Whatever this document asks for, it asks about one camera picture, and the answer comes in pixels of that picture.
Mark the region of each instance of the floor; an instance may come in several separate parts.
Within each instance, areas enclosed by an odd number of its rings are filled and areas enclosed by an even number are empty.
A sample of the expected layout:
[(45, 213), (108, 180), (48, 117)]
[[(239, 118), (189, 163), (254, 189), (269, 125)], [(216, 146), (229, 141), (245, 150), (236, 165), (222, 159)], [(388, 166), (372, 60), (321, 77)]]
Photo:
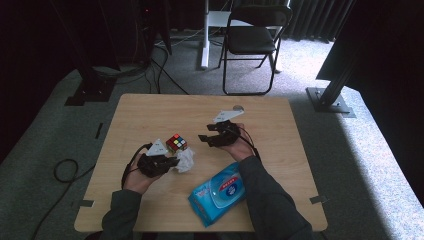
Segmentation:
[[(37, 118), (0, 166), (0, 239), (84, 239), (88, 233), (74, 230), (78, 208), (91, 172), (75, 181), (63, 199), (37, 227), (55, 204), (67, 184), (53, 176), (54, 166), (74, 159), (78, 175), (95, 164), (119, 97), (124, 93), (223, 95), (222, 69), (218, 63), (221, 38), (213, 38), (209, 68), (200, 68), (202, 43), (196, 36), (173, 37), (173, 55), (155, 48), (147, 69), (125, 65), (119, 73), (108, 102), (87, 102), (84, 106), (64, 106), (81, 78), (69, 73), (52, 92)], [(323, 204), (329, 226), (317, 239), (422, 239), (424, 210), (394, 159), (390, 148), (368, 111), (361, 94), (344, 88), (341, 96), (355, 113), (316, 112), (306, 94), (307, 87), (325, 88), (328, 81), (316, 75), (331, 50), (332, 43), (286, 39), (280, 54), (283, 71), (276, 74), (267, 97), (289, 99), (318, 192), (329, 200)], [(117, 74), (102, 67), (103, 75)], [(270, 71), (248, 64), (233, 65), (230, 87), (249, 90), (266, 85)], [(99, 123), (103, 123), (98, 132)], [(72, 177), (75, 166), (58, 169), (64, 179)], [(162, 239), (172, 239), (172, 234)]]

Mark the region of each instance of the wet wipes package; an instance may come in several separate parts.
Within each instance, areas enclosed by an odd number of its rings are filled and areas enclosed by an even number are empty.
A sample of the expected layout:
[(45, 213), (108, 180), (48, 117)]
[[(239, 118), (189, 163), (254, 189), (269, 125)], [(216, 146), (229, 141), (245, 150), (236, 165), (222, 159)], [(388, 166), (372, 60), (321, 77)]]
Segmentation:
[(245, 190), (238, 163), (234, 162), (196, 187), (188, 200), (203, 225), (208, 227), (244, 197)]

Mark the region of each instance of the crumpled tissue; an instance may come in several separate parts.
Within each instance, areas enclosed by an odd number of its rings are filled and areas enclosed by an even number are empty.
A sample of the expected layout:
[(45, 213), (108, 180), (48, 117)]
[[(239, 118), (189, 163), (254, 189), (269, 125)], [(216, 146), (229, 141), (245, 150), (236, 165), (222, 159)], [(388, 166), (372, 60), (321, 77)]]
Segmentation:
[(185, 150), (177, 151), (177, 159), (179, 159), (180, 162), (175, 168), (178, 169), (179, 173), (187, 172), (193, 167), (193, 155), (194, 152), (190, 149), (190, 147), (186, 148)]

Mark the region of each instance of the sleeve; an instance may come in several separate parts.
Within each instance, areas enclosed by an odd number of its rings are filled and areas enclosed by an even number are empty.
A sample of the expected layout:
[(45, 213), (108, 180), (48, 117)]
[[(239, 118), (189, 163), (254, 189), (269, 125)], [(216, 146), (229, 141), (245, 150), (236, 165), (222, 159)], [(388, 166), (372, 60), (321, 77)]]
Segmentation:
[(100, 240), (132, 240), (140, 202), (141, 195), (137, 192), (125, 189), (114, 192), (110, 210), (103, 217)]
[(255, 156), (240, 162), (250, 218), (258, 239), (314, 239), (292, 197)]

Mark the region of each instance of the folding chair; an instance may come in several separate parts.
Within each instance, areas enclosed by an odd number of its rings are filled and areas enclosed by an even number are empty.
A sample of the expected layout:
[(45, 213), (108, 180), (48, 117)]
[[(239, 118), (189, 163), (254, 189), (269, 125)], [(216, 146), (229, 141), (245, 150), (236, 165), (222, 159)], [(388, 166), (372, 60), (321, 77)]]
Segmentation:
[[(222, 44), (221, 61), (224, 61), (224, 76), (222, 89), (227, 95), (265, 95), (271, 88), (274, 80), (275, 67), (281, 44), (281, 35), (288, 26), (293, 13), (292, 10), (283, 5), (242, 5), (231, 12)], [(247, 23), (247, 26), (236, 26), (234, 21)], [(270, 28), (277, 27), (273, 37)], [(234, 55), (264, 55), (263, 58), (231, 58), (228, 59), (227, 52)], [(257, 68), (260, 68), (268, 56), (275, 52), (275, 58), (271, 66), (271, 79), (269, 87), (263, 92), (228, 92), (226, 90), (226, 75), (228, 60), (261, 60)]]

